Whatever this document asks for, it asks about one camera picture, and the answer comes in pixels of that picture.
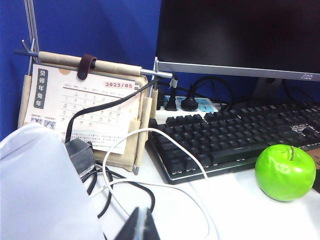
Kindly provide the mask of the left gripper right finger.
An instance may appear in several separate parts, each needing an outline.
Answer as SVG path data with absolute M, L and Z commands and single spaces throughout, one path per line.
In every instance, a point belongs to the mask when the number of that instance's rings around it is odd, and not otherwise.
M 156 228 L 151 210 L 146 209 L 144 229 L 143 229 L 143 239 L 144 240 L 160 240 L 158 230 Z

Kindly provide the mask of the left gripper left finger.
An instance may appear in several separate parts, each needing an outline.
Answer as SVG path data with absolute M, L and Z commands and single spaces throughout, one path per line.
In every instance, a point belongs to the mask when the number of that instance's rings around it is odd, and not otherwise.
M 135 229 L 138 221 L 139 208 L 136 207 L 132 214 L 129 216 L 119 233 L 117 240 L 133 240 L 135 237 Z

